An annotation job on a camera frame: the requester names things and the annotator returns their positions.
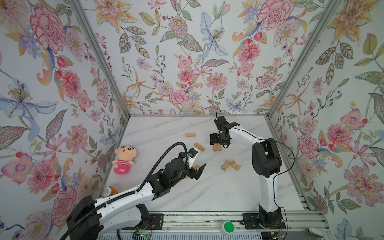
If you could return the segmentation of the orange drink can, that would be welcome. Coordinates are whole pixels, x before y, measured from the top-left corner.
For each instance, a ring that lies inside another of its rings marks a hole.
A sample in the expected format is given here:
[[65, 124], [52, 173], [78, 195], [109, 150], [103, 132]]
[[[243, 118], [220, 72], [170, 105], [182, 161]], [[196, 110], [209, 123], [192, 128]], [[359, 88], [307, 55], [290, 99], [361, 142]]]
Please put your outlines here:
[[107, 197], [111, 197], [113, 195], [116, 195], [118, 194], [119, 192], [114, 188], [114, 187], [111, 187], [111, 186], [105, 186], [103, 187], [103, 189], [101, 190], [101, 198], [107, 198]]

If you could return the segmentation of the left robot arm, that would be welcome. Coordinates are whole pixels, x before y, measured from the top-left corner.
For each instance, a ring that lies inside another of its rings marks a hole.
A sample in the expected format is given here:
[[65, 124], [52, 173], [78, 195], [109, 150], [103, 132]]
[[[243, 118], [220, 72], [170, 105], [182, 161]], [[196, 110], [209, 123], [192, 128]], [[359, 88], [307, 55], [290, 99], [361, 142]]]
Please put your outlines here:
[[186, 177], [198, 180], [204, 168], [205, 165], [201, 165], [196, 170], [181, 159], [173, 159], [137, 188], [96, 200], [87, 196], [80, 200], [67, 217], [68, 229], [61, 238], [96, 240], [118, 229], [142, 229], [150, 219], [146, 203], [166, 195]]

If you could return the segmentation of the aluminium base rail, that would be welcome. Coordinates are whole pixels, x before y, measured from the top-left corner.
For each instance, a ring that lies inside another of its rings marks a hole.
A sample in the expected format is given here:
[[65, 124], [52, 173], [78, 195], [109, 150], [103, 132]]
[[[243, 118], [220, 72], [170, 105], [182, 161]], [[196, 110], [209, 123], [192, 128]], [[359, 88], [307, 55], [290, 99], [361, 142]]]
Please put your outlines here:
[[[221, 224], [230, 221], [235, 231], [272, 231], [272, 230], [246, 230], [241, 224], [242, 214], [256, 212], [149, 212], [149, 214], [164, 214], [163, 229], [158, 231], [217, 231]], [[282, 212], [288, 231], [304, 231], [307, 228], [327, 230], [328, 221], [319, 212], [287, 211]]]

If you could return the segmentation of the green round button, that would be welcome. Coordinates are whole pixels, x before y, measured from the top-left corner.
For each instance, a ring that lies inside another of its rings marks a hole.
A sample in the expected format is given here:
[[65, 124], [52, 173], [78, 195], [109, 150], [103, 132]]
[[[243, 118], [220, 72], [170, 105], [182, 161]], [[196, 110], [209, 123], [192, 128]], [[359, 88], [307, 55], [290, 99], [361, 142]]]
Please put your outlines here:
[[234, 230], [235, 230], [234, 224], [230, 221], [225, 221], [220, 226], [220, 232], [223, 235], [230, 235], [234, 232]]

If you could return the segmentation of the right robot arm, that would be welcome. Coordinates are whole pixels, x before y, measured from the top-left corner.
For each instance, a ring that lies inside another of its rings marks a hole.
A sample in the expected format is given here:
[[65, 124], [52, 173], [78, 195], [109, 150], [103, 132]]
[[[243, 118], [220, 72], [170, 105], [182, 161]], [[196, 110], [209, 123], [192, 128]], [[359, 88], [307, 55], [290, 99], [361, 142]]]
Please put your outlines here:
[[231, 140], [238, 141], [252, 151], [252, 166], [259, 175], [261, 201], [259, 204], [259, 224], [271, 228], [281, 216], [281, 208], [277, 204], [276, 180], [282, 166], [282, 159], [272, 138], [261, 138], [241, 127], [223, 128], [217, 134], [210, 135], [210, 144], [229, 146]]

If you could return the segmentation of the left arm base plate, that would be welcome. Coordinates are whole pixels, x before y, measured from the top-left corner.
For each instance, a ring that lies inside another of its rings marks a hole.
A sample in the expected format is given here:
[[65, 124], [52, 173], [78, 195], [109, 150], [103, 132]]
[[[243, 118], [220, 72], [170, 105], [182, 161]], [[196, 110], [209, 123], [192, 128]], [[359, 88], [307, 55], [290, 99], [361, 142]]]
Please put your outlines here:
[[150, 214], [133, 227], [125, 227], [122, 230], [162, 230], [164, 224], [164, 214]]

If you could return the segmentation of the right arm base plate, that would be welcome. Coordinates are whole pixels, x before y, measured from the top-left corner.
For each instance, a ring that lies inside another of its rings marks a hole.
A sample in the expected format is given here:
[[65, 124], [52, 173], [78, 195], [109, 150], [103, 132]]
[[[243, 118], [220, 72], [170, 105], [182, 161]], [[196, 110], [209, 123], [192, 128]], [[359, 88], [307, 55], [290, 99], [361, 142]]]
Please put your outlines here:
[[285, 219], [281, 214], [273, 216], [272, 219], [267, 219], [259, 213], [244, 213], [241, 224], [246, 230], [285, 230], [287, 228]]

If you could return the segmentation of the wood arch block left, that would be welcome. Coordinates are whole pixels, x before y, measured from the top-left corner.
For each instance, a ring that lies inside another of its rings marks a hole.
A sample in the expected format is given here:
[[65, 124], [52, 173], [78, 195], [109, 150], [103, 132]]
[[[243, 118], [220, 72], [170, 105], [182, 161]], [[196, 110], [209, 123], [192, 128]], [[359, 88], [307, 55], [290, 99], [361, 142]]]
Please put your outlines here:
[[228, 161], [228, 160], [226, 160], [226, 161], [224, 162], [224, 164], [221, 166], [221, 169], [222, 169], [223, 171], [226, 171], [230, 165], [231, 165], [231, 162]]

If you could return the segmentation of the pink plush doll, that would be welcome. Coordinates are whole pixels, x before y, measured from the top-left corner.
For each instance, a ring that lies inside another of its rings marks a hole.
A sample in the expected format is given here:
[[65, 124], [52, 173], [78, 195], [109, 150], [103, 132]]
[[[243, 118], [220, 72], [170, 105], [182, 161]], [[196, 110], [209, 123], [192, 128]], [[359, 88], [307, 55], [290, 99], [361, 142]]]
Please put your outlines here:
[[137, 150], [132, 146], [121, 146], [115, 150], [117, 160], [112, 161], [114, 172], [117, 175], [127, 174], [131, 166], [134, 165], [134, 158], [137, 156]]

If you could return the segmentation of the wood arch block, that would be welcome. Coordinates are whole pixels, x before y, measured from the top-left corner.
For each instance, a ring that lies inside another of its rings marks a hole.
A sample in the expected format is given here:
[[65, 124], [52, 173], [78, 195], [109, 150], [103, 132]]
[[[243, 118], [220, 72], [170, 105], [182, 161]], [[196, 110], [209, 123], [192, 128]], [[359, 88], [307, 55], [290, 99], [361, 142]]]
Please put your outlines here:
[[238, 165], [236, 161], [231, 161], [231, 166], [232, 166], [236, 171], [238, 171], [238, 170], [241, 168], [241, 166]]
[[228, 160], [226, 160], [226, 161], [224, 162], [224, 164], [221, 166], [221, 169], [222, 169], [223, 171], [226, 171], [230, 165], [231, 165], [231, 162], [228, 161]]

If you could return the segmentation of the wood arch block right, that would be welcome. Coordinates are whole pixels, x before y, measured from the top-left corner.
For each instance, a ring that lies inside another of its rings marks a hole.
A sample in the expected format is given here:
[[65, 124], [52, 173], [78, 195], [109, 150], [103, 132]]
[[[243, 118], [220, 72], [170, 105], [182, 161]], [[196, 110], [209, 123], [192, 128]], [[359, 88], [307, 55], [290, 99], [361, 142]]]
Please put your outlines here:
[[238, 171], [238, 170], [241, 168], [241, 166], [238, 165], [236, 161], [231, 161], [231, 166], [232, 166], [236, 171]]

